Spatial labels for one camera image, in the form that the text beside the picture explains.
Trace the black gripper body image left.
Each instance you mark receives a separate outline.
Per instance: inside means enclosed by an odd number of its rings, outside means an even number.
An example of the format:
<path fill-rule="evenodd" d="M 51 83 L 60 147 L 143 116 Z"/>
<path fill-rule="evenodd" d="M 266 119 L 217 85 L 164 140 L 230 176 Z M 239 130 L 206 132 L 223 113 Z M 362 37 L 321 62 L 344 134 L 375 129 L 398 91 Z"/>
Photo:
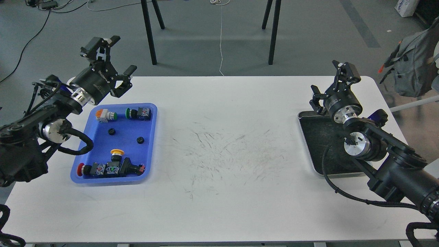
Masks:
<path fill-rule="evenodd" d="M 115 91 L 118 73 L 112 68 L 93 68 L 89 66 L 70 83 L 74 91 L 71 98 L 80 105 L 98 105 L 108 94 L 118 97 Z"/>

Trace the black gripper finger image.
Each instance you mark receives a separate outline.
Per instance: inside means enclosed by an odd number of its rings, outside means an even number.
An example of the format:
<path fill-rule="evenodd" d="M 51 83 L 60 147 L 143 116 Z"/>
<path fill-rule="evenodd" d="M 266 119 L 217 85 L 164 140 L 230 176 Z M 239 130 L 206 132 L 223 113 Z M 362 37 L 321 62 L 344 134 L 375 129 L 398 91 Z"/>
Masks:
<path fill-rule="evenodd" d="M 361 81 L 361 76 L 354 64 L 336 60 L 333 60 L 332 64 L 337 69 L 331 86 L 333 90 L 349 90 L 353 84 Z"/>
<path fill-rule="evenodd" d="M 97 62 L 103 62 L 105 69 L 114 68 L 110 61 L 110 50 L 119 40 L 118 35 L 111 38 L 93 37 L 85 47 L 81 47 L 80 55 L 89 61 L 89 69 Z"/>
<path fill-rule="evenodd" d="M 123 74 L 118 74 L 111 76 L 111 79 L 116 83 L 116 81 L 122 81 L 122 83 L 116 87 L 111 88 L 111 96 L 122 97 L 129 89 L 132 88 L 131 76 L 138 67 L 136 65 L 130 65 Z"/>
<path fill-rule="evenodd" d="M 325 101 L 328 95 L 326 93 L 321 93 L 317 86 L 311 85 L 312 89 L 312 99 L 309 104 L 312 106 L 314 112 L 318 115 L 326 115 L 327 109 L 324 105 L 320 104 L 320 101 Z"/>

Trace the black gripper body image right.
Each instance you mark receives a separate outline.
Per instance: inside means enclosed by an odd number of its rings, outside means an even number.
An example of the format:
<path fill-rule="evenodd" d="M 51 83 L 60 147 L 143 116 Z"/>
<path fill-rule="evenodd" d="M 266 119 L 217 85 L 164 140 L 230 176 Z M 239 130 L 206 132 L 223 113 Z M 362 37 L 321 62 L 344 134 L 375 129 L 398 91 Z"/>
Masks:
<path fill-rule="evenodd" d="M 324 100 L 324 106 L 334 122 L 344 123 L 362 113 L 363 108 L 350 89 L 335 90 L 330 87 L 325 93 L 328 96 Z"/>

